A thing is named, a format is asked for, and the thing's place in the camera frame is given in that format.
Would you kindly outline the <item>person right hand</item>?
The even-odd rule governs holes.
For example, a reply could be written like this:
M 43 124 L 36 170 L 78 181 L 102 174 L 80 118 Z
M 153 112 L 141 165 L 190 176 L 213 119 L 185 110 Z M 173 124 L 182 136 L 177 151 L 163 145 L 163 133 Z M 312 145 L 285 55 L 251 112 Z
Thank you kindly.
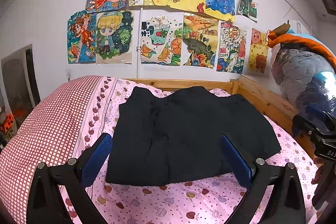
M 324 160 L 320 157 L 315 157 L 313 162 L 316 166 L 318 166 L 318 169 L 315 173 L 314 179 L 311 181 L 311 183 L 314 185 L 314 184 L 318 184 L 319 180 L 321 179 Z

